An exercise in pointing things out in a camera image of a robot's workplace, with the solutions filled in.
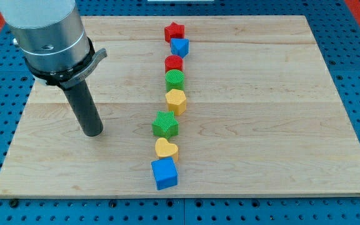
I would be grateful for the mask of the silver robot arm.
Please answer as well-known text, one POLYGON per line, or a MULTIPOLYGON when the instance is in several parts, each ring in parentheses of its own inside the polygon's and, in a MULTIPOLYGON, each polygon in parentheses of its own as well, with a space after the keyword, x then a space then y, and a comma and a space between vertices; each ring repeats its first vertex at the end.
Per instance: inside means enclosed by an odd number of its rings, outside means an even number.
POLYGON ((69 89, 107 56, 95 51, 75 0, 0 0, 0 12, 34 77, 69 89))

